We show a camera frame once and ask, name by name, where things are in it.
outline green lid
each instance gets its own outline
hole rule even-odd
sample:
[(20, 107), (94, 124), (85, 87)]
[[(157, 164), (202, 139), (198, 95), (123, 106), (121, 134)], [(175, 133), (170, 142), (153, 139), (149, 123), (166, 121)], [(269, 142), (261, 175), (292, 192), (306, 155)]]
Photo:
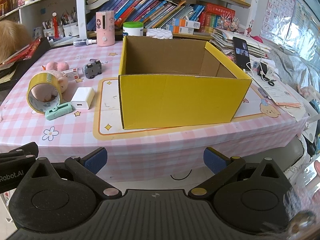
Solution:
[(125, 28), (143, 28), (142, 22), (126, 22), (123, 24)]

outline pink plush toy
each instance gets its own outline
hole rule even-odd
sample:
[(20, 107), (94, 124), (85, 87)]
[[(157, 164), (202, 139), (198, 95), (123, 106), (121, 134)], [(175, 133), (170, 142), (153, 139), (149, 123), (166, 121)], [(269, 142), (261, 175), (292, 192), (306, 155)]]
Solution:
[(66, 71), (69, 69), (69, 64), (67, 62), (49, 62), (46, 67), (45, 70), (56, 70), (56, 71)]
[[(61, 93), (66, 91), (68, 87), (68, 78), (64, 76), (62, 72), (56, 70), (45, 70), (41, 73), (50, 73), (54, 75), (58, 79), (58, 82), (60, 84)], [(51, 100), (52, 96), (56, 97), (58, 95), (57, 90), (49, 84), (38, 84), (33, 89), (31, 89), (31, 92), (33, 96), (41, 102), (48, 102)]]

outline phone screen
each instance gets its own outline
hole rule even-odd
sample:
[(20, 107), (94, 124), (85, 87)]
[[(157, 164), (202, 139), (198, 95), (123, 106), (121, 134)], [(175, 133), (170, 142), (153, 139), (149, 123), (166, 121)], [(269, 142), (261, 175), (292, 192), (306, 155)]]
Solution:
[(250, 71), (251, 64), (249, 58), (249, 51), (247, 42), (243, 39), (233, 37), (233, 44), (235, 47), (236, 54), (236, 64), (241, 68), (247, 71)]

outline cartoon dog print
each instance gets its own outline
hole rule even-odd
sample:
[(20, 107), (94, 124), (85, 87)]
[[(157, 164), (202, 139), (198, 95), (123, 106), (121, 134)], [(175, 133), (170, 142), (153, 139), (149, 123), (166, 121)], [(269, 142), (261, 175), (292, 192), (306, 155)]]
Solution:
[(277, 118), (279, 115), (281, 115), (280, 112), (274, 106), (269, 105), (268, 101), (265, 99), (261, 99), (260, 111), (261, 113), (272, 118)]

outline white power adapter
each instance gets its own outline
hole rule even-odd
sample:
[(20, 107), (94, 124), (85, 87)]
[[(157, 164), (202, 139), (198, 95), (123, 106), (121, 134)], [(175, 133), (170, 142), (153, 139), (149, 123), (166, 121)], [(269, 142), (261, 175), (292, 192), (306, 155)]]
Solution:
[(272, 67), (272, 66), (267, 65), (267, 69), (268, 69), (268, 71), (266, 73), (266, 77), (268, 79), (272, 79), (273, 73), (275, 72), (275, 68)]
[(88, 110), (94, 97), (94, 89), (91, 87), (80, 87), (71, 99), (74, 109)]

